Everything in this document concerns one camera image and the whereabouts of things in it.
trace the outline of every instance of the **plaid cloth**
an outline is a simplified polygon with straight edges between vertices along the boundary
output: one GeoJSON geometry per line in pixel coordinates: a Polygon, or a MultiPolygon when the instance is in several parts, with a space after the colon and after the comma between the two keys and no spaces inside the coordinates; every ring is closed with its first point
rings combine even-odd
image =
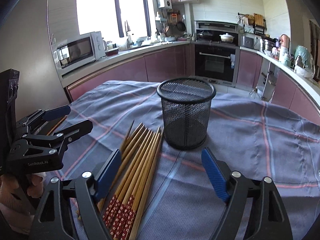
{"type": "MultiPolygon", "coordinates": [[[[132,120],[133,128],[140,122],[154,131],[163,127],[157,86],[108,81],[71,103],[71,113],[59,129],[89,119],[93,130],[69,145],[63,169],[51,172],[47,180],[53,176],[73,179],[91,171],[119,148],[132,120]]],[[[217,93],[201,147],[179,151],[163,142],[137,239],[210,239],[225,205],[201,165],[204,147],[247,178],[271,177],[289,215],[293,237],[302,239],[320,212],[319,128],[283,107],[217,93]]],[[[76,201],[71,202],[75,211],[76,201]]],[[[248,200],[236,239],[244,236],[250,205],[248,200]]],[[[83,226],[75,223],[79,238],[86,239],[83,226]]]]}

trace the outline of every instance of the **blue gripper pad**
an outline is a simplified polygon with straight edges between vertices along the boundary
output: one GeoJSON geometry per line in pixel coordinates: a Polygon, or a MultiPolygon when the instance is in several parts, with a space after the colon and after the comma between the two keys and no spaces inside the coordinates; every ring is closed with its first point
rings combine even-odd
{"type": "Polygon", "coordinates": [[[44,112],[44,115],[42,116],[42,120],[49,122],[70,114],[70,111],[71,111],[70,106],[61,106],[56,109],[48,110],[44,112]]]}
{"type": "Polygon", "coordinates": [[[227,180],[223,176],[221,170],[219,169],[217,163],[215,162],[211,154],[212,153],[210,153],[206,148],[202,150],[202,165],[209,177],[209,180],[217,196],[221,198],[224,203],[228,203],[231,196],[227,191],[227,180]]]}
{"type": "Polygon", "coordinates": [[[96,203],[107,196],[120,165],[121,152],[119,150],[115,150],[103,165],[97,165],[97,168],[99,168],[97,173],[96,168],[92,171],[94,179],[96,180],[94,187],[96,192],[93,196],[96,203]]]}

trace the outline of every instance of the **floor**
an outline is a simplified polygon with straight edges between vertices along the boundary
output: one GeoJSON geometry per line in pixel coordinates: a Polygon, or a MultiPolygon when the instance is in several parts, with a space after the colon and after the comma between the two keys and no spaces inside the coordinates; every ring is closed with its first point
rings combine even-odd
{"type": "Polygon", "coordinates": [[[242,97],[248,97],[249,95],[249,91],[246,90],[241,90],[238,88],[233,88],[233,87],[228,87],[228,86],[223,86],[223,85],[218,85],[218,84],[214,84],[215,89],[217,90],[217,92],[220,93],[229,93],[229,94],[236,94],[242,97]]]}

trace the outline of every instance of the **window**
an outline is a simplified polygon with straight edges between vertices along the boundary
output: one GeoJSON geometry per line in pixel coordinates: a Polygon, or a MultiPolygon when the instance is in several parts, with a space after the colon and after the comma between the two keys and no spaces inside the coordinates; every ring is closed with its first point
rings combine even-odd
{"type": "Polygon", "coordinates": [[[126,36],[127,24],[136,37],[151,36],[147,0],[76,0],[80,34],[101,31],[116,41],[126,36]]]}

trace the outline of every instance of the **oven handle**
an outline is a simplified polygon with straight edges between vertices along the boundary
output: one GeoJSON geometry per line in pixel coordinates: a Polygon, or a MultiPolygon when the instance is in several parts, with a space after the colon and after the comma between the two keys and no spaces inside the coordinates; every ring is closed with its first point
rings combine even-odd
{"type": "Polygon", "coordinates": [[[207,54],[207,53],[202,53],[202,52],[199,52],[199,54],[200,54],[200,55],[206,55],[206,56],[223,57],[223,58],[231,59],[231,57],[221,56],[221,55],[215,55],[215,54],[207,54]]]}

